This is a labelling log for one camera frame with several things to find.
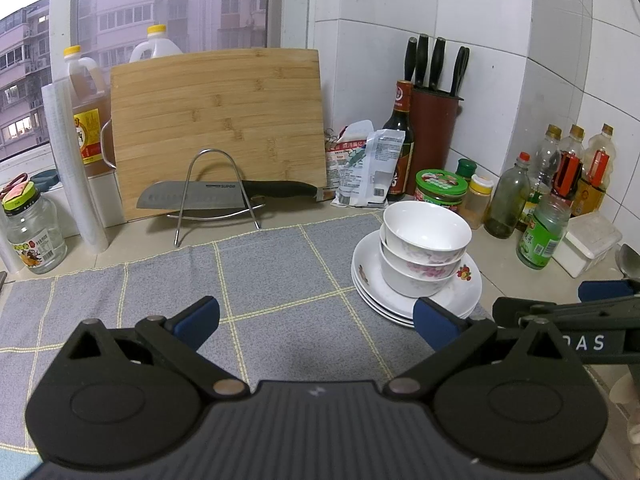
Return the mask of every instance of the knife block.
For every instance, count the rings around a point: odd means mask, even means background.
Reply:
[[[409,120],[414,129],[414,153],[406,181],[407,194],[415,192],[415,175],[422,170],[441,170],[449,155],[460,97],[414,86]]]

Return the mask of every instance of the kitchen counter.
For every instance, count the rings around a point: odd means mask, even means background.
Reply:
[[[341,218],[375,210],[356,208],[338,208],[329,202],[310,203],[307,200],[269,200],[261,211],[260,220],[263,228],[276,228],[299,223],[317,222],[333,218]],[[116,264],[139,260],[174,249],[176,221],[166,217],[142,219],[127,224],[108,228],[110,246],[102,254],[89,254],[80,237],[71,237],[68,243],[68,255],[57,268],[47,276],[67,274],[78,270],[108,267]],[[182,224],[181,247],[197,245],[213,240],[254,230],[250,218],[230,219],[219,222],[189,222]],[[475,260],[482,274],[481,304],[489,312],[494,301],[500,296],[531,298],[556,303],[575,303],[578,301],[577,287],[584,280],[616,280],[622,277],[616,267],[614,253],[611,251],[606,259],[590,269],[580,278],[574,279],[554,260],[545,269],[533,270],[525,266],[515,253],[520,232],[516,231],[507,240],[498,240],[490,236],[484,228],[474,231],[468,252]],[[16,275],[9,275],[6,290],[0,296],[0,312],[10,289],[10,282],[34,278],[26,268]],[[626,372],[624,366],[590,367],[594,379],[605,390]],[[616,426],[616,441],[621,446],[624,439],[618,438],[623,433],[624,421],[621,412],[610,406],[612,424]]]

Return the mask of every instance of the wooden cutting board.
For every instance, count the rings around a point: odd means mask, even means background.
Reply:
[[[118,184],[127,220],[161,180],[184,180],[204,148],[229,153],[247,180],[326,185],[317,50],[243,48],[160,57],[111,69]],[[235,181],[226,157],[209,153],[192,180]]]

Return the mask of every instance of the white bowl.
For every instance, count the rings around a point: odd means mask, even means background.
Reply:
[[[453,211],[429,202],[396,202],[385,209],[386,244],[418,264],[449,264],[465,254],[471,228]]]
[[[382,242],[382,252],[395,270],[404,272],[405,274],[408,274],[413,278],[417,278],[418,280],[423,280],[424,282],[432,282],[434,280],[439,280],[440,278],[447,278],[448,276],[452,275],[460,266],[462,257],[450,264],[432,265],[418,264],[416,262],[405,260],[397,254],[394,254],[394,252],[389,249],[389,246],[386,244],[385,230],[386,228],[384,225],[380,226],[380,241]]]
[[[447,276],[446,278],[441,278],[432,282],[425,282],[412,276],[408,276],[404,272],[400,272],[393,268],[382,252],[382,244],[379,244],[378,248],[382,277],[385,279],[386,284],[398,294],[408,296],[409,298],[433,296],[441,288],[447,285],[447,282],[451,279],[451,276]]]

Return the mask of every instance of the stack of plates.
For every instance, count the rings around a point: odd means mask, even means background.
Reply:
[[[351,260],[353,285],[373,310],[398,325],[414,326],[414,304],[409,298],[394,291],[382,277],[380,266],[380,234],[365,236],[353,251]],[[480,300],[482,279],[471,256],[465,254],[460,268],[431,299],[460,318],[468,317]]]

